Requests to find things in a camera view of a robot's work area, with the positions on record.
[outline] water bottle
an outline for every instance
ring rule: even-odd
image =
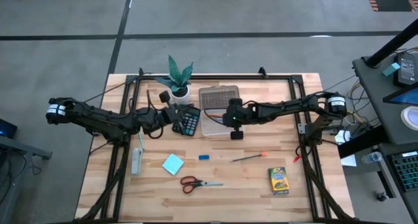
[[[382,158],[383,156],[381,155],[380,152],[373,152],[368,155],[362,156],[361,161],[363,163],[375,163],[375,162],[381,161]]]

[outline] gray concrete floor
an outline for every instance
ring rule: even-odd
[[[125,0],[0,0],[0,35],[116,34]],[[367,0],[132,0],[125,33],[392,31],[412,12],[373,12]],[[116,73],[166,72],[167,56],[195,72],[318,72],[327,88],[352,75],[351,60],[392,37],[125,40]],[[417,46],[418,39],[406,46]],[[103,90],[113,40],[1,41],[0,118],[19,127],[17,140],[54,151],[38,176],[25,174],[13,223],[70,221],[91,137],[75,125],[51,126],[50,97],[82,100]],[[355,79],[333,90],[345,93]],[[93,102],[98,105],[100,99]],[[371,108],[364,111],[374,118]],[[411,223],[400,199],[371,195],[376,174],[347,176],[357,217]]]

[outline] wooden tabletop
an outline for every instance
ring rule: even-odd
[[[301,75],[306,94],[322,90],[318,74]],[[106,88],[123,83],[125,76],[111,74]],[[243,101],[273,103],[290,99],[289,84],[285,80],[192,80],[191,83],[191,102],[197,107],[199,89],[210,86],[236,85]],[[150,80],[141,81],[137,108],[146,106],[147,89],[151,93],[153,104],[157,108],[162,107],[158,94],[167,87]],[[119,112],[122,93],[123,87],[108,92],[103,98],[102,108]],[[194,137],[181,136],[173,133],[169,125],[164,128],[164,134],[158,140],[142,135],[145,150],[139,176],[131,175],[131,152],[140,147],[138,137],[132,136],[119,220],[311,221],[302,161],[293,162],[295,148],[298,146],[295,128],[294,116],[283,116],[265,125],[247,125],[244,139],[232,141],[229,135],[203,136],[200,126]],[[323,137],[333,140],[332,136]],[[104,138],[95,138],[92,149],[104,143]],[[76,217],[83,216],[103,192],[111,151],[112,146],[105,146],[89,157]],[[318,146],[318,151],[327,189],[344,211],[353,216],[337,147],[324,143]],[[268,155],[231,162],[232,159],[257,155],[260,152],[268,152]],[[175,176],[161,166],[172,153],[184,161],[183,167]],[[199,161],[199,155],[209,155],[210,160]],[[267,169],[273,167],[285,167],[290,194],[272,195]],[[180,178],[189,175],[206,181],[222,182],[224,185],[198,187],[186,195],[182,192]],[[321,211],[317,190],[315,196]],[[111,213],[113,197],[110,200]]]

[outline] calculator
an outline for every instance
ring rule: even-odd
[[[181,117],[185,136],[193,136],[195,134],[200,116],[201,110],[195,107],[189,107],[182,111]],[[172,130],[175,133],[180,133],[176,124],[172,125]]]

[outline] green plant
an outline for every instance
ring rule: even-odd
[[[175,60],[169,55],[169,69],[170,74],[168,79],[157,77],[155,80],[169,87],[173,93],[183,90],[190,84],[189,79],[193,71],[193,63],[180,73]]]

